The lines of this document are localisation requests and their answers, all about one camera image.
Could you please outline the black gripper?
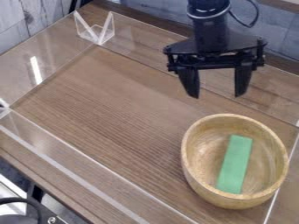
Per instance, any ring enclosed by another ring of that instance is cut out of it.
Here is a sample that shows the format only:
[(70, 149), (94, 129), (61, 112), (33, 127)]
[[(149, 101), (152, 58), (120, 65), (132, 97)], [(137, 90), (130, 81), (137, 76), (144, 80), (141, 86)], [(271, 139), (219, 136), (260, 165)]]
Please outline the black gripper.
[(194, 37), (186, 38), (162, 49), (166, 56), (166, 69), (178, 75), (178, 79), (189, 97), (200, 97), (198, 70), (235, 68), (235, 96), (240, 97), (248, 90), (252, 71), (265, 64), (264, 48), (267, 41), (253, 37), (249, 47), (237, 49), (237, 43), (229, 49), (213, 52), (197, 52)]

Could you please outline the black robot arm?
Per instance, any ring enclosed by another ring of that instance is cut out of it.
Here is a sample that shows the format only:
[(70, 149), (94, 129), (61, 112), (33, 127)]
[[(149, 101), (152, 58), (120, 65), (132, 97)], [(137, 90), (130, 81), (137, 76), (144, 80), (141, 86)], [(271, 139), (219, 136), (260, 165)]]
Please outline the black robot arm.
[(166, 69), (180, 79), (189, 97), (200, 96), (200, 71), (235, 70), (235, 96), (248, 91), (252, 72), (265, 64), (267, 41), (229, 29), (227, 17), (232, 17), (229, 0), (188, 0), (186, 16), (192, 21), (192, 36), (166, 45)]

